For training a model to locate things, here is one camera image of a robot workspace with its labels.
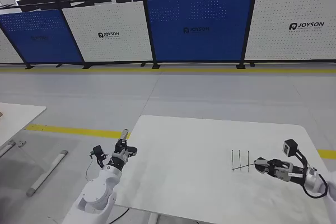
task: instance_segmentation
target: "yellow floor line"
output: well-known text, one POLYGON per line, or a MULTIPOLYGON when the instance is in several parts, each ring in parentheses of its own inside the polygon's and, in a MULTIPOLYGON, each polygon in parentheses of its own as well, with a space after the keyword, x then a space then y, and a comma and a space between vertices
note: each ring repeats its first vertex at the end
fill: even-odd
POLYGON ((121 132, 116 132, 113 130, 94 130, 86 128, 67 128, 67 127, 55 127, 47 125, 31 124, 28 125, 25 130, 36 130, 40 132, 53 132, 61 134, 78 134, 81 136, 96 136, 105 138, 119 138, 121 132))
POLYGON ((336 151, 333 150, 318 150, 321 158, 329 158, 336 160, 336 151))
MULTIPOLYGON (((28 125, 25 130, 35 130, 40 132, 53 132, 61 134, 78 134, 82 136, 96 136, 105 138, 119 138, 121 132, 116 132, 113 130, 95 130, 86 128, 67 128, 67 127, 55 127, 39 124, 28 125)), ((328 158, 336 160, 336 151, 333 150, 318 150, 321 158, 328 158)))
POLYGON ((233 72, 233 73, 336 73, 336 69, 234 69, 234 68, 1 68, 0 72, 233 72))

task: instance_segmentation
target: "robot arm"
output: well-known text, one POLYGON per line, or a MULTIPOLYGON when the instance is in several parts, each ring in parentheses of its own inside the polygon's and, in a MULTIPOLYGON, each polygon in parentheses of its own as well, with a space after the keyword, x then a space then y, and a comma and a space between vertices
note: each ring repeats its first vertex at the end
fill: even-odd
POLYGON ((284 142, 283 152, 288 157, 296 156, 304 167, 294 166, 291 162, 277 159, 268 161, 260 157, 254 161, 256 170, 262 174, 267 173, 274 178, 301 185, 304 192, 311 198, 323 198, 329 218, 332 224, 336 224, 336 172, 331 173, 330 180, 326 182, 317 169, 308 166, 307 159, 292 139, 284 142), (320 195, 314 196, 307 191, 320 195))
POLYGON ((120 181, 122 168, 128 162, 128 158, 137 153, 135 147, 127 146, 127 135, 128 130, 123 130, 107 165, 103 164, 107 155, 103 153, 101 146, 93 148, 90 157, 96 156, 97 163, 102 170, 96 179, 86 184, 67 213, 63 224, 104 224, 107 222, 116 201, 116 192, 113 189, 120 181))

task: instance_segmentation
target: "black cable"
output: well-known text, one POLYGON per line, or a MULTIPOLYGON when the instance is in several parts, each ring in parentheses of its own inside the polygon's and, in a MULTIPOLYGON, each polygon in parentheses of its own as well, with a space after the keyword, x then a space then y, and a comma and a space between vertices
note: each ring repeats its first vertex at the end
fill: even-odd
POLYGON ((301 185, 301 186, 302 186, 302 189, 304 190, 305 194, 307 194, 307 196, 309 196, 310 198, 314 198, 314 199, 323 198, 324 196, 327 195, 327 193, 328 193, 328 187, 329 187, 329 186, 327 185, 325 179, 321 176, 321 174, 319 174, 321 180, 323 180, 324 185, 325 185, 325 192, 324 192, 322 195, 319 195, 319 196, 313 196, 313 195, 309 194, 309 192, 307 192, 307 190, 306 190, 306 188, 305 188, 305 180, 306 180, 307 164, 308 164, 308 162, 307 162, 306 157, 305 157, 299 150, 297 150, 296 153, 297 153, 298 155, 301 156, 301 158, 300 158, 300 157, 298 157, 297 155, 295 155, 295 156, 298 158, 298 160, 300 160, 301 163, 302 163, 303 166, 304 166, 304 170, 303 170, 303 172, 302 172, 302 178, 304 179, 304 182, 303 182, 302 185, 301 185))
POLYGON ((303 188, 305 194, 307 194, 310 198, 318 199, 318 198, 322 198, 322 197, 324 197, 324 196, 327 195, 327 192, 328 192, 328 185, 327 185, 325 179, 321 176, 321 174, 319 174, 319 176, 320 176, 321 180, 323 180, 323 182, 324 182, 324 184, 325 184, 325 192, 324 192, 322 195, 319 195, 319 196, 313 196, 313 195, 309 194, 309 192, 307 192, 305 186, 302 186, 302 188, 303 188))
POLYGON ((121 214, 118 218, 116 218, 115 220, 113 220, 112 222, 110 222, 109 224, 114 223, 115 221, 119 220, 120 218, 122 218, 122 216, 124 216, 127 212, 129 211, 129 208, 123 213, 121 214))

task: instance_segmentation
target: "white desk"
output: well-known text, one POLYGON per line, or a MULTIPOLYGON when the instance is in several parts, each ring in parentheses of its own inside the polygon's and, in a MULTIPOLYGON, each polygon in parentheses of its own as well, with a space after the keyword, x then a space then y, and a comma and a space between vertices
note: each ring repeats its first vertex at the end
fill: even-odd
MULTIPOLYGON (((12 138, 45 110, 46 107, 44 106, 5 104, 0 102, 0 111, 3 113, 0 117, 0 157, 7 150, 16 145, 16 143, 12 141, 12 138)), ((67 151, 61 152, 51 165, 45 165, 45 162, 40 158, 34 158, 23 150, 22 152, 30 159, 34 160, 36 164, 45 171, 27 192, 28 196, 32 196, 52 170, 58 165, 64 155, 67 154, 67 151)))
POLYGON ((123 168, 116 204, 218 224, 330 223, 324 202, 310 199, 301 186, 260 174, 254 166, 232 171, 232 150, 238 163, 240 150, 242 165, 249 150, 251 162, 278 158, 302 166, 282 152, 290 138, 327 176, 298 125, 142 116, 128 139, 138 153, 123 168))

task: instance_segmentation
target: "gray floor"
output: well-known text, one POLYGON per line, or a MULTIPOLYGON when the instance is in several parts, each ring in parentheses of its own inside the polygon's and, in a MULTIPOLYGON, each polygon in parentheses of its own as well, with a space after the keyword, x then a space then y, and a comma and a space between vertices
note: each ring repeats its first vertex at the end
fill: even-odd
MULTIPOLYGON (((227 67, 170 65, 162 68, 227 67)), ((282 67, 272 64, 269 68, 282 67)), ((299 65, 299 68, 336 69, 336 65, 299 65)), ((38 68, 30 72, 0 72, 0 102, 48 107, 35 124, 132 130, 142 114, 299 124, 305 127, 316 148, 336 150, 336 73, 88 70, 60 74, 35 72, 35 69, 38 68)), ((61 150, 68 150, 69 155, 38 192, 26 198, 26 189, 41 171, 15 148, 5 154, 0 159, 1 223, 61 223, 87 182, 85 171, 91 148, 101 144, 106 152, 111 152, 116 141, 27 130, 17 139, 26 140, 25 148, 47 162, 52 162, 61 150)), ((336 170, 336 160, 324 161, 330 171, 336 170)), ((88 178, 94 178, 98 171, 99 167, 93 164, 88 178)), ((124 208, 115 207, 110 220, 123 211, 124 208)), ((147 218, 144 212, 129 211, 117 224, 146 223, 147 218)), ((160 223, 195 222, 165 217, 160 223)))

